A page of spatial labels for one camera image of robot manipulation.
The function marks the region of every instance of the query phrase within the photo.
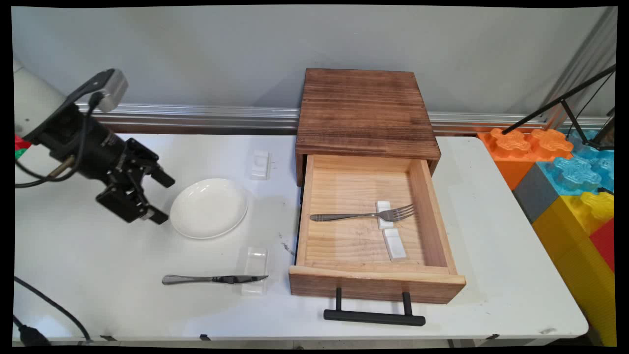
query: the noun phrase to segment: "yellow foam block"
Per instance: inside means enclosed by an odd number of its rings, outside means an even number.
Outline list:
[[[613,217],[613,195],[584,192],[559,196],[532,226],[554,262]]]
[[[589,237],[563,197],[557,198],[532,225],[553,262]]]
[[[603,345],[616,346],[615,276],[592,241],[581,241],[555,265]]]
[[[561,196],[588,236],[614,217],[614,196],[585,191],[581,195]]]

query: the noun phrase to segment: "gray wall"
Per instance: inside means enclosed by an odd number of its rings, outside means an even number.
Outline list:
[[[64,93],[123,70],[126,103],[298,107],[307,67],[414,71],[431,111],[528,113],[602,8],[13,7],[13,51]]]

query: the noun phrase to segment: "wooden top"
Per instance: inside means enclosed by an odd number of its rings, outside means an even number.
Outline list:
[[[441,156],[415,75],[306,69],[297,154]]]

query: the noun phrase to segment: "orange foam block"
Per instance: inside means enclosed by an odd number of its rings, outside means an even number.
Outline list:
[[[533,163],[553,161],[556,157],[570,159],[574,147],[562,132],[552,129],[535,129],[530,134],[514,130],[503,135],[501,129],[494,128],[490,133],[478,133],[477,136],[511,190],[518,186]]]

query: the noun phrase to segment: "wooden cabinet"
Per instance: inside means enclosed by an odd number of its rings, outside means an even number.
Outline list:
[[[357,299],[399,301],[409,292],[413,302],[449,302],[465,278],[432,184],[440,155],[412,72],[308,69],[296,142],[304,193],[292,294],[334,297],[341,287]],[[396,223],[406,260],[391,262],[376,218],[309,219],[374,212],[378,200],[415,205],[414,216]]]

